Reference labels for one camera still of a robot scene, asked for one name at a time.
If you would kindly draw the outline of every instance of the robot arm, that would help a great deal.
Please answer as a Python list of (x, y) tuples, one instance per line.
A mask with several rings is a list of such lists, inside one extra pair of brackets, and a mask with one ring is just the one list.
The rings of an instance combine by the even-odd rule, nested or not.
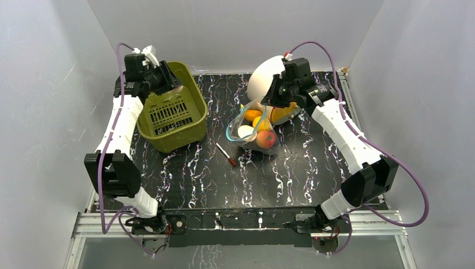
[[(273, 76), (262, 104), (285, 108), (290, 102), (296, 102), (327, 131), (351, 173), (336, 194), (315, 208), (315, 216), (300, 223), (310, 229), (322, 230), (334, 225), (343, 214), (390, 190), (398, 165), (348, 129), (340, 115), (336, 90), (326, 82), (315, 82), (308, 60), (283, 59), (283, 65), (285, 70)], [(354, 122), (346, 118), (358, 130)]]
[[(121, 85), (118, 78), (115, 84), (112, 114), (104, 133), (103, 140), (96, 152), (86, 154), (84, 165), (98, 192), (97, 176), (99, 159), (105, 154), (102, 164), (103, 195), (113, 198), (125, 206), (138, 210), (137, 217), (154, 218), (159, 211), (159, 203), (141, 187), (141, 173), (130, 159), (133, 132), (143, 105), (151, 92), (163, 94), (181, 82), (174, 76), (165, 61), (158, 62), (155, 49), (146, 47), (142, 53), (124, 57), (125, 92), (120, 95)], [(102, 152), (108, 144), (107, 151)]]

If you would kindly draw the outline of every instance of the plastic bag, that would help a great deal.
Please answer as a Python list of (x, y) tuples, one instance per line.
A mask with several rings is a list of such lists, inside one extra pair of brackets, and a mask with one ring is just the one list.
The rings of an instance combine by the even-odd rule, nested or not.
[[(232, 144), (245, 149), (275, 155), (279, 152), (281, 144), (270, 122), (270, 113), (267, 112), (269, 109), (267, 106), (260, 104), (261, 100), (262, 98), (255, 99), (241, 108), (239, 115), (228, 124), (226, 137)], [(252, 127), (253, 123), (246, 119), (246, 111), (250, 109), (262, 112), (255, 128)]]

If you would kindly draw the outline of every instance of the plastic basket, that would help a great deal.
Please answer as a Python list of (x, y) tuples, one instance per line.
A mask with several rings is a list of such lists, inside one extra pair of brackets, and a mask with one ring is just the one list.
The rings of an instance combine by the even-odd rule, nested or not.
[(208, 113), (188, 67), (180, 62), (168, 62), (168, 66), (183, 88), (160, 96), (150, 94), (137, 121), (140, 134), (164, 153), (202, 140), (207, 131)]

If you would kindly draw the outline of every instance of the yellow object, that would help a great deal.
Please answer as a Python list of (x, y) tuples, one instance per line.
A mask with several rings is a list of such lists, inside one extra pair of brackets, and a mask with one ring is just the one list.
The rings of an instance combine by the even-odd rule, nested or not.
[(256, 117), (260, 116), (262, 116), (262, 112), (260, 110), (255, 109), (246, 110), (246, 114), (244, 115), (244, 117), (250, 122), (253, 122)]
[(259, 120), (260, 120), (260, 116), (255, 117), (255, 119), (253, 120), (253, 127), (257, 128), (258, 133), (264, 130), (265, 131), (272, 130), (271, 121), (268, 118), (263, 118), (259, 126), (257, 126), (257, 124), (259, 123)]
[(290, 113), (292, 113), (297, 105), (296, 102), (291, 102), (288, 108), (274, 108), (272, 109), (271, 113), (271, 122), (275, 123), (278, 120), (282, 119), (283, 117), (287, 117)]

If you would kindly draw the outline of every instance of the red marker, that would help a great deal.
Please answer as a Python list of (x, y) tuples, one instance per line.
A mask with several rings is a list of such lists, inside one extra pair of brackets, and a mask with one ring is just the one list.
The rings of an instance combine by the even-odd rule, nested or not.
[(227, 160), (229, 161), (229, 163), (232, 165), (232, 166), (236, 166), (236, 162), (231, 158), (231, 156), (229, 156), (228, 153), (226, 153), (226, 151), (224, 151), (222, 149), (222, 147), (220, 146), (220, 144), (216, 143), (216, 147), (218, 147), (218, 149), (221, 151), (221, 153), (223, 153), (223, 155), (227, 158)]

